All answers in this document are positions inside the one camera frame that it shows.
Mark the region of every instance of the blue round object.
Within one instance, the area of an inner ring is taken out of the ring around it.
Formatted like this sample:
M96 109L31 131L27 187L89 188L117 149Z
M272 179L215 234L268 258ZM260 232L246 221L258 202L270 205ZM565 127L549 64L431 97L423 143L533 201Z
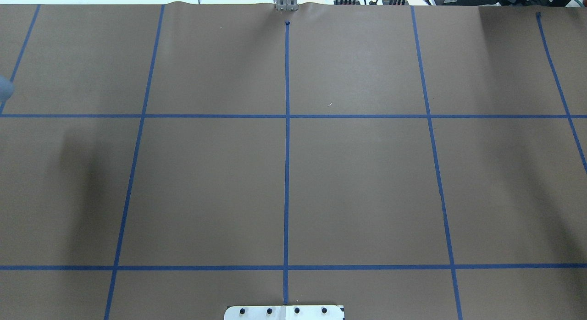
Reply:
M14 93L14 84L0 75L0 103L6 102Z

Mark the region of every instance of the white mounting plate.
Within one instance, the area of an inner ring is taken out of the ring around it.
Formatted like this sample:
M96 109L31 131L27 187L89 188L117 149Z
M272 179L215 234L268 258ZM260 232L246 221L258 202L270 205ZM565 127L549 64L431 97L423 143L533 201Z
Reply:
M229 307L224 320L344 320L342 305L267 305L260 307Z

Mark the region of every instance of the gray metal bracket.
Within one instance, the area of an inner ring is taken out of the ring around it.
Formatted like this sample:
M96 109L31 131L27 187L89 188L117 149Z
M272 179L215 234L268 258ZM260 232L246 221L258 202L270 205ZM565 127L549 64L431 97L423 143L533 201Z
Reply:
M275 0L275 8L278 11L297 11L298 0Z

